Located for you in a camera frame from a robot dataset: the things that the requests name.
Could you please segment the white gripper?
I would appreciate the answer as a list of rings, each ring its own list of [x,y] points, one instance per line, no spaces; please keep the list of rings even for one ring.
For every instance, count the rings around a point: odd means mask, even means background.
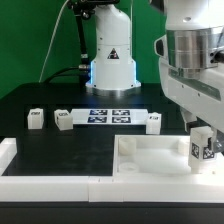
[[[224,152],[224,64],[200,71],[196,79],[178,75],[176,68],[159,59],[159,72],[165,96],[178,104],[185,131],[199,126],[200,118],[214,128],[209,133],[209,148]]]

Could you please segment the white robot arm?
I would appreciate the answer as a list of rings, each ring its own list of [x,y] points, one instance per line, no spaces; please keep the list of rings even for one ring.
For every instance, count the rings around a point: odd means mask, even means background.
[[[165,35],[154,42],[165,96],[181,107],[185,128],[200,120],[224,152],[224,0],[148,0],[166,16]],[[130,19],[108,1],[96,3],[97,55],[87,87],[100,94],[140,85],[131,57]]]

